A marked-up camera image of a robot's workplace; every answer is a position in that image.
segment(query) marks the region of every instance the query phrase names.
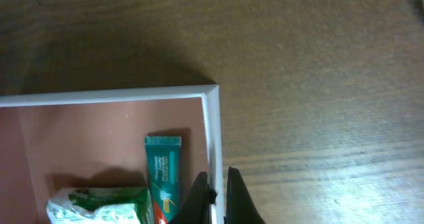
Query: black plastic piece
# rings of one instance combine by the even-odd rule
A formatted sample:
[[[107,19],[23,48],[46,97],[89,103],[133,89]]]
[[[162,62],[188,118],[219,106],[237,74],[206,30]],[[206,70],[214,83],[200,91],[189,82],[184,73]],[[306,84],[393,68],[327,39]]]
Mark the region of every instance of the black plastic piece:
[[[229,168],[227,181],[226,224],[265,224],[256,210],[240,171]]]
[[[201,172],[190,188],[178,214],[169,224],[209,224],[210,205],[217,193],[209,188],[207,173]],[[265,224],[256,210],[240,171],[229,168],[227,182],[226,224]]]

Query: wooden surface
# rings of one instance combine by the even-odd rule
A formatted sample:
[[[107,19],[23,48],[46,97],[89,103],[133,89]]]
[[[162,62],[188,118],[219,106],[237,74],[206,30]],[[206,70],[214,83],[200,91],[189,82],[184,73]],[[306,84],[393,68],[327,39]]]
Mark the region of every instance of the wooden surface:
[[[422,223],[416,0],[0,0],[1,94],[221,85],[267,223]]]

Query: green toothpaste tube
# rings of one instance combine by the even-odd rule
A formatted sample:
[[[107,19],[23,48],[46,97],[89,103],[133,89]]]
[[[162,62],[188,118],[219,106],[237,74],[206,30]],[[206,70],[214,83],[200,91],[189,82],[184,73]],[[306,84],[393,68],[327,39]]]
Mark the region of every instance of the green toothpaste tube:
[[[167,224],[180,209],[181,137],[146,137],[146,153],[154,220]]]

